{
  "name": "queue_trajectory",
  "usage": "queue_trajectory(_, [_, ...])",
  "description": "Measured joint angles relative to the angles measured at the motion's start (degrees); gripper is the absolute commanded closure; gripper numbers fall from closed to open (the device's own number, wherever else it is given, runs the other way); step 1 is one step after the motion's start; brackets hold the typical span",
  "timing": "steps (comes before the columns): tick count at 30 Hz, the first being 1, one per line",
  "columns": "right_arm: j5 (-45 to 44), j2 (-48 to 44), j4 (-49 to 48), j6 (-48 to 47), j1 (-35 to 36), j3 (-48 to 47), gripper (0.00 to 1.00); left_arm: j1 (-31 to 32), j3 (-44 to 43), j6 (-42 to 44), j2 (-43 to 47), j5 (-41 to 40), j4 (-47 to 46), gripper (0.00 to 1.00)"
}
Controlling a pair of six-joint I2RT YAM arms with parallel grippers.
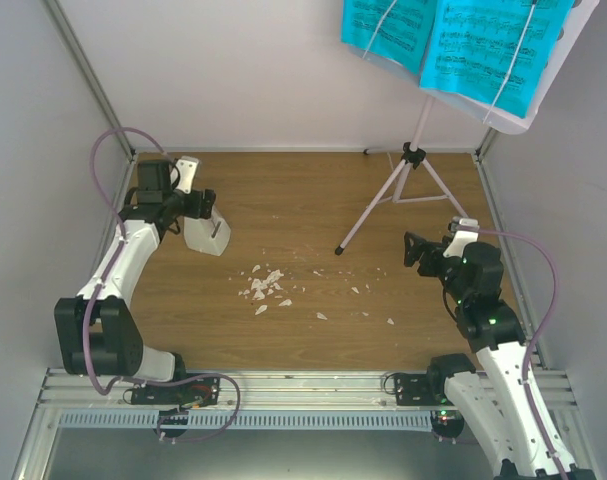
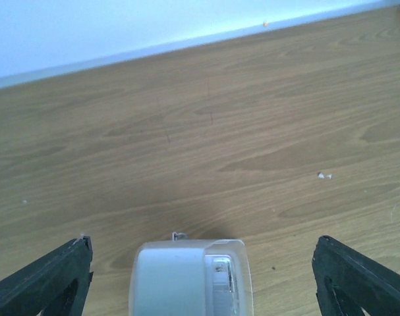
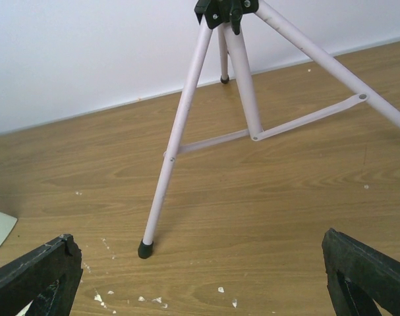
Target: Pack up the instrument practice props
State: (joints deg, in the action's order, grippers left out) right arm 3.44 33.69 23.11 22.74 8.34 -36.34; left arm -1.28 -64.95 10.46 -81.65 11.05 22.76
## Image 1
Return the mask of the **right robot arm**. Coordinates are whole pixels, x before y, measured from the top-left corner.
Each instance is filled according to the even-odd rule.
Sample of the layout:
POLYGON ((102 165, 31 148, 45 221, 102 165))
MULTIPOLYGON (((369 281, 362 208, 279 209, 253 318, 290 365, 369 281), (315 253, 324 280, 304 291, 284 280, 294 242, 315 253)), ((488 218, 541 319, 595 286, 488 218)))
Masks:
POLYGON ((459 229, 440 242, 404 235, 404 264, 436 278, 453 299, 453 318, 475 359, 435 357, 426 393, 451 403, 467 423, 497 479, 592 479, 564 444, 531 369, 521 322, 501 297, 504 265, 498 247, 459 229))

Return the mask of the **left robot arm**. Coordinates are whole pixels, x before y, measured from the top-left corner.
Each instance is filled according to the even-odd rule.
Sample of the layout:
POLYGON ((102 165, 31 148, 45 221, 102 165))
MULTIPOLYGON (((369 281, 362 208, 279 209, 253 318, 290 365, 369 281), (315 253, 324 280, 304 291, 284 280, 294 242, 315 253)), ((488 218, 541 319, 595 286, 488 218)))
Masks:
POLYGON ((198 253, 220 256, 227 248, 231 229, 215 206, 215 192, 193 187, 200 166, 190 156, 138 165, 138 200, 119 212, 103 260, 76 296, 55 306, 67 373, 154 382, 155 393, 168 404, 188 395, 189 380, 178 372, 178 355, 144 344, 130 305, 145 265, 167 233, 182 235, 198 253))

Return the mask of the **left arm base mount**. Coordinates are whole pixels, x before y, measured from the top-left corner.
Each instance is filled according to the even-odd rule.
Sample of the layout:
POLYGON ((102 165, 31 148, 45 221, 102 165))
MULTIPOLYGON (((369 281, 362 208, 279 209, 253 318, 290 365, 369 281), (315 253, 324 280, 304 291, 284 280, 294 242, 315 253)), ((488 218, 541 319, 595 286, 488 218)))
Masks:
POLYGON ((160 387, 135 385, 127 389, 122 400, 127 405, 155 407, 161 426, 186 425, 191 410, 218 403, 220 379, 199 379, 180 386, 160 387))

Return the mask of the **white metronome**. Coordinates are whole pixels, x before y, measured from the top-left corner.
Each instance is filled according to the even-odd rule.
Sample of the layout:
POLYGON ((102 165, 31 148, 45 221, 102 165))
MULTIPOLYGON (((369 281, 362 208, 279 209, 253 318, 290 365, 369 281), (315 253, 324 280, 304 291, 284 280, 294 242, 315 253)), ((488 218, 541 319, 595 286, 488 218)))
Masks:
POLYGON ((188 249, 219 257, 229 245, 231 228, 218 208, 214 207, 209 219, 185 217, 183 236, 188 249))

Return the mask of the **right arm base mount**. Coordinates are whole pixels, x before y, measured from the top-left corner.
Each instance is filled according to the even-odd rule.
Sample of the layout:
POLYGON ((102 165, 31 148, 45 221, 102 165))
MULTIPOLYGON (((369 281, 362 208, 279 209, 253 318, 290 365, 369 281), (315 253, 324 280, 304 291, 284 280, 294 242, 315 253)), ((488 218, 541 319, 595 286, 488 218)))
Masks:
POLYGON ((395 398, 397 406, 431 407, 433 436, 441 442, 457 442, 464 420, 446 397, 444 378, 437 369, 429 367, 426 373, 386 373, 381 380, 381 389, 395 398))

